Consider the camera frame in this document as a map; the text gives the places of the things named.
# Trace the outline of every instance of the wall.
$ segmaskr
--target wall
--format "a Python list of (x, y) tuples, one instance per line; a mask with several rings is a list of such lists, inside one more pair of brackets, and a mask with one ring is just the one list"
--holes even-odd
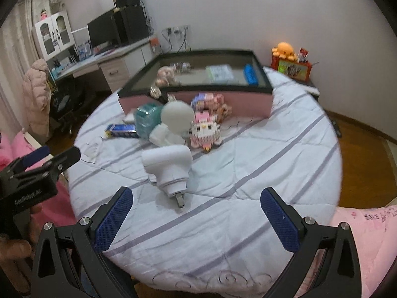
[[(113, 5), (112, 0), (64, 2), (72, 29)], [(397, 139), (397, 38), (372, 0), (145, 2), (155, 29), (191, 25), (192, 48), (253, 49), (270, 64), (270, 49), (280, 41), (305, 47), (309, 59), (320, 62), (311, 77), (321, 105)]]

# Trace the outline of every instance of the orange box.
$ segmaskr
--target orange box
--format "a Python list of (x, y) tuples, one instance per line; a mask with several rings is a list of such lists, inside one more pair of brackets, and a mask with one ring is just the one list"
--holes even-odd
[(277, 56), (271, 56), (271, 68), (297, 80), (308, 81), (312, 65), (309, 62), (297, 63)]

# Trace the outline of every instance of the beige curtain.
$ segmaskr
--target beige curtain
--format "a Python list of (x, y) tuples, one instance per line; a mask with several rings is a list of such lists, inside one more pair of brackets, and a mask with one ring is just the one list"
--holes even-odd
[(39, 58), (32, 28), (40, 21), (41, 10), (51, 15), (49, 0), (23, 0), (10, 12), (0, 28), (0, 111), (12, 138), (28, 128), (22, 95), (22, 78)]

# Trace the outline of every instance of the puffer jacket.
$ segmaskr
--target puffer jacket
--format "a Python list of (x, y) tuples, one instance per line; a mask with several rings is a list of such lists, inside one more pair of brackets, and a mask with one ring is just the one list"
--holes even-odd
[(38, 135), (48, 136), (50, 122), (50, 87), (47, 84), (48, 66), (44, 59), (33, 63), (23, 76), (23, 101), (28, 123)]

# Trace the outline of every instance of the orange octopus plush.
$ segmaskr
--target orange octopus plush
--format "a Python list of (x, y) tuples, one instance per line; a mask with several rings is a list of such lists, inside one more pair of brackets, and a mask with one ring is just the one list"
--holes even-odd
[(289, 43), (281, 42), (277, 47), (271, 50), (273, 56), (280, 57), (281, 59), (288, 59), (290, 61), (297, 61), (298, 56), (295, 54), (294, 49)]

